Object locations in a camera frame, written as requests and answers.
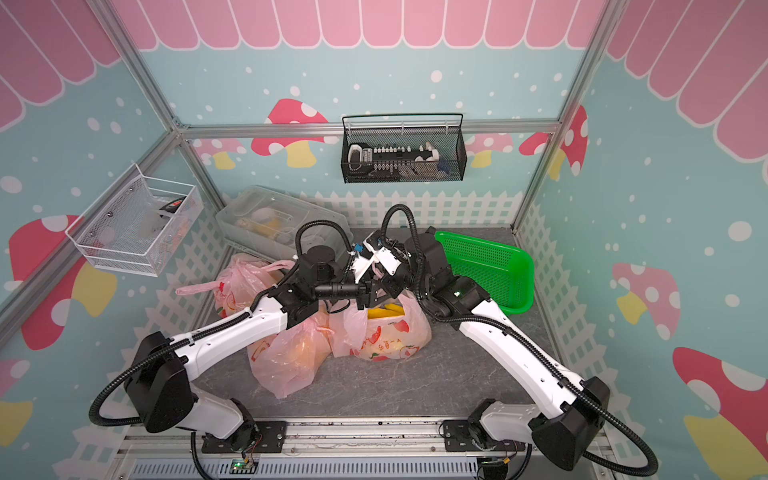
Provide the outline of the yellow banana bunch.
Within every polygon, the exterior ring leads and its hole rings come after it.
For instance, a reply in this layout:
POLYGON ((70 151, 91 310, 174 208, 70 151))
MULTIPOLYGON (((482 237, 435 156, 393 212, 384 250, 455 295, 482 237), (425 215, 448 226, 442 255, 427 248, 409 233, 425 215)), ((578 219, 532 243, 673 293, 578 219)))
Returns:
POLYGON ((367 310, 367 318, 376 320, 382 318, 402 317, 405 315, 405 309, 397 303, 384 304, 379 307, 367 310))

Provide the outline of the pink plastic bag back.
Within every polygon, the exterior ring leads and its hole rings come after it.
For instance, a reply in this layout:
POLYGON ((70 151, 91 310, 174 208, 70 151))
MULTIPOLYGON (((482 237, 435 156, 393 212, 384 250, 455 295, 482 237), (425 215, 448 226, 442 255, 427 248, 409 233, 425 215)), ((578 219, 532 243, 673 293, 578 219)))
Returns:
POLYGON ((329 317, 330 345, 336 357, 354 356, 362 360, 382 362, 413 357, 432 339, 430 323, 415 295, 403 291, 395 300, 405 309, 402 317, 369 320, 367 310, 354 302, 340 313, 329 317))

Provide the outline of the pink plastic bag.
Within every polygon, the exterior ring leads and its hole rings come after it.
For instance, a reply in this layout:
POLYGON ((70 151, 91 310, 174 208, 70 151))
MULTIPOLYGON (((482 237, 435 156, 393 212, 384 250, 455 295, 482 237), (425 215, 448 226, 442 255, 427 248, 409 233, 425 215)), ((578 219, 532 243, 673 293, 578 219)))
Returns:
POLYGON ((367 310, 354 302, 340 313, 329 317, 330 345, 336 357, 354 356, 362 360, 382 362, 413 357, 432 339, 430 323, 415 295, 403 291, 395 300, 405 309, 402 317, 369 320, 367 310))
POLYGON ((256 295, 275 286, 290 270, 293 260, 267 263, 246 253, 234 254, 230 263, 214 281, 177 288, 180 296, 212 292, 214 307, 220 318, 226 318, 250 306, 256 295))
POLYGON ((277 399, 311 385, 331 354, 329 316, 324 307, 279 334, 246 347, 251 373, 277 399))

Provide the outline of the pink plastic bag front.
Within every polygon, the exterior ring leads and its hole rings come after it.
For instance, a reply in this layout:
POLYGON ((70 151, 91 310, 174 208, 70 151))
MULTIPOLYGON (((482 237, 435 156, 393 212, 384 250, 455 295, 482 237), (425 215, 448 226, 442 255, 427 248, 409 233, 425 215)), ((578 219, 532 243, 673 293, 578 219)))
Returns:
POLYGON ((212 292, 214 307, 220 318, 226 318, 250 306, 256 295, 275 286, 290 270, 293 260, 267 263, 246 253, 234 254, 230 263, 214 281, 177 288, 180 296, 212 292))

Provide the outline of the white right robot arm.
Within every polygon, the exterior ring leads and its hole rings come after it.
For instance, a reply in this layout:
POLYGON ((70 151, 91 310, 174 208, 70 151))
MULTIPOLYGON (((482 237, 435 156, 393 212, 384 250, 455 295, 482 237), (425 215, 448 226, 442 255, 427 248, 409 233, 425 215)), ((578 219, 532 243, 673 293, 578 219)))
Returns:
POLYGON ((607 385, 597 377, 584 380, 555 361, 512 323, 477 282, 454 274, 435 230, 418 232, 407 205, 387 210, 380 234, 377 256, 389 254, 398 260, 394 272, 398 283, 415 295, 427 317, 455 327, 480 345, 535 402, 537 413, 524 423, 530 448, 563 470, 572 470, 586 459, 629 476, 657 473, 659 460, 652 448, 609 412, 607 385), (644 465, 622 465, 589 452, 606 424, 635 445, 645 458, 644 465))

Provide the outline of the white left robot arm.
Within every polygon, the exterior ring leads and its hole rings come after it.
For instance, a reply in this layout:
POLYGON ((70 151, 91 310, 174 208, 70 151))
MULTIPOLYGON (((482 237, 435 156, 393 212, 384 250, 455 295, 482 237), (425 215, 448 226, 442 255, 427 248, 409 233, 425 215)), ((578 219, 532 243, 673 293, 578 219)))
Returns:
POLYGON ((298 249, 291 268, 243 310, 207 327, 167 338, 146 337, 125 371, 93 400, 88 417, 101 427, 141 425, 150 433, 171 428, 224 439, 243 429, 247 413, 233 400, 197 391, 193 382, 235 352, 288 330, 318 313, 323 301, 370 306, 377 294, 372 265, 386 241, 380 231, 359 245, 347 243, 347 263, 319 245, 298 249))

